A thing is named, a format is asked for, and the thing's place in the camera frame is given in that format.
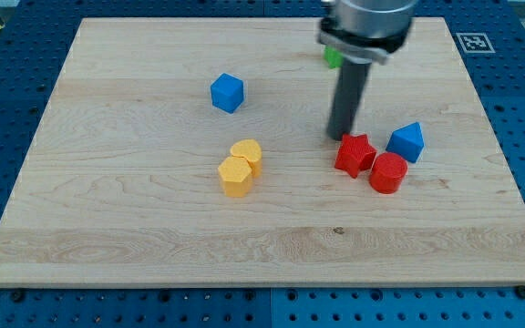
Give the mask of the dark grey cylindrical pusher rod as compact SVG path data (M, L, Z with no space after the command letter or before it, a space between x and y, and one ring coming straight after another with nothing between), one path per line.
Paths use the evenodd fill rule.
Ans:
M355 122L370 64L356 64L344 59L339 70L326 134L334 140L341 140L349 134Z

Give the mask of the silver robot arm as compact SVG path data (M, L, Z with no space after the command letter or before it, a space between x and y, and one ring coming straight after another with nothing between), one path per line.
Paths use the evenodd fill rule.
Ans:
M383 65L406 42L418 0L326 1L317 42L342 56L326 134L349 133L373 63Z

